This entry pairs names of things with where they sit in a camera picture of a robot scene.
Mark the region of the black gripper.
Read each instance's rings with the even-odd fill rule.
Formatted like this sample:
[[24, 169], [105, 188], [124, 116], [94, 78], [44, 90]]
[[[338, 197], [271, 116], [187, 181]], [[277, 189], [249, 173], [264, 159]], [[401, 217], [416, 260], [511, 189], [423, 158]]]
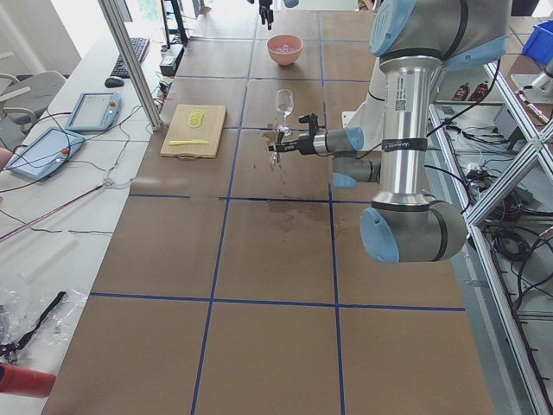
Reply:
[[[261, 23], [268, 30], [272, 29], [272, 23], [274, 22], [272, 4], [272, 0], [258, 1], [258, 12], [261, 17]], [[270, 144], [268, 150], [273, 152], [300, 151], [302, 155], [327, 156], [327, 129], [324, 125], [319, 125], [318, 116], [315, 113], [306, 114], [299, 117], [298, 122], [308, 125], [307, 133], [301, 134], [298, 140], [285, 140], [284, 131], [278, 131], [276, 142]]]

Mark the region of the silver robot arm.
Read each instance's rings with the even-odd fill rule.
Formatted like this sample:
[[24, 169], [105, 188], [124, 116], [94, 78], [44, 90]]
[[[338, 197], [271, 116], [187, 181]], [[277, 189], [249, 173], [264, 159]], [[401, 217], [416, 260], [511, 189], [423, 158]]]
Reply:
[[377, 1], [370, 50], [373, 89], [346, 127], [327, 130], [313, 114], [294, 141], [270, 151], [330, 156], [338, 188], [375, 182], [378, 192], [360, 216], [367, 254], [381, 263], [449, 259], [467, 226], [451, 204], [426, 192], [429, 104], [447, 71], [502, 57], [512, 5], [508, 1]]

